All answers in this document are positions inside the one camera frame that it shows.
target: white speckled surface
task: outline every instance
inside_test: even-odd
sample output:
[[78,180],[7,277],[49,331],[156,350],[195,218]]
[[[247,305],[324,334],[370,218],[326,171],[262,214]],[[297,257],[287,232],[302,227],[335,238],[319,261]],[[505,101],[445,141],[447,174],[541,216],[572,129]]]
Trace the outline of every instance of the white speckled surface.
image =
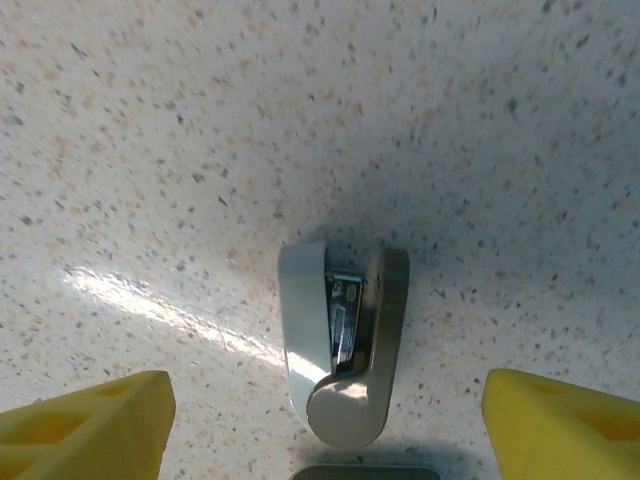
[[[498,476],[509,366],[640,398],[640,4],[0,5],[0,408],[167,369],[163,479]],[[288,403],[279,248],[411,251],[386,430]]]

